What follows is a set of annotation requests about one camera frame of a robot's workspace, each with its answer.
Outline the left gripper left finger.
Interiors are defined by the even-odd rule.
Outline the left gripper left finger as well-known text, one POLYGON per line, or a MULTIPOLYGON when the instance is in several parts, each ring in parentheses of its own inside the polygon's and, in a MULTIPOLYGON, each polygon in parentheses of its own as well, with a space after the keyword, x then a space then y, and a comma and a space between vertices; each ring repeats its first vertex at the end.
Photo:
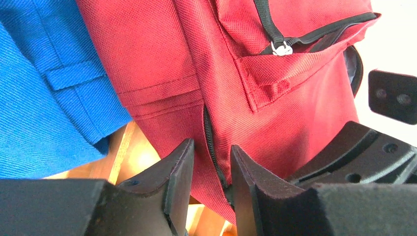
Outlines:
POLYGON ((119 185, 104 179, 3 179, 3 236, 184 236, 194 141, 119 185))

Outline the red backpack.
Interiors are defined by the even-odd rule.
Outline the red backpack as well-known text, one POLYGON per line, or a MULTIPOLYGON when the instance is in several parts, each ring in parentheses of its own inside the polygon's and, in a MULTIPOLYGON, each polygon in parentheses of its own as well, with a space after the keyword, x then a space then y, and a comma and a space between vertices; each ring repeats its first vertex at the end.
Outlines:
POLYGON ((230 149, 288 177, 357 121, 344 53, 368 0, 79 0, 102 65, 160 157, 195 141, 192 196, 235 223, 230 149))

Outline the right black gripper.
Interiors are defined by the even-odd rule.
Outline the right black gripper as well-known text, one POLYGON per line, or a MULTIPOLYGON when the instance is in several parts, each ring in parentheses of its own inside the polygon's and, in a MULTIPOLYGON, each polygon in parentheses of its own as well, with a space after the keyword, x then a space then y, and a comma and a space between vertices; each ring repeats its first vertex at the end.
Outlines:
MULTIPOLYGON (((416 76, 370 71, 368 105, 377 114, 416 125, 416 76)), ((416 147, 349 121, 322 151, 287 181, 304 189, 314 183, 404 184, 416 173, 416 147)))

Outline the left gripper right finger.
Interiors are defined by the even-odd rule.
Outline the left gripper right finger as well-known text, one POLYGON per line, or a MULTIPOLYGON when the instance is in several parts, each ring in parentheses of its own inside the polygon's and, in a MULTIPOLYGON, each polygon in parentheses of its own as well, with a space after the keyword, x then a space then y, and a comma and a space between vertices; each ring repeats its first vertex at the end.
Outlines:
POLYGON ((304 190, 231 148, 240 236, 414 236, 414 184, 314 184, 304 190))

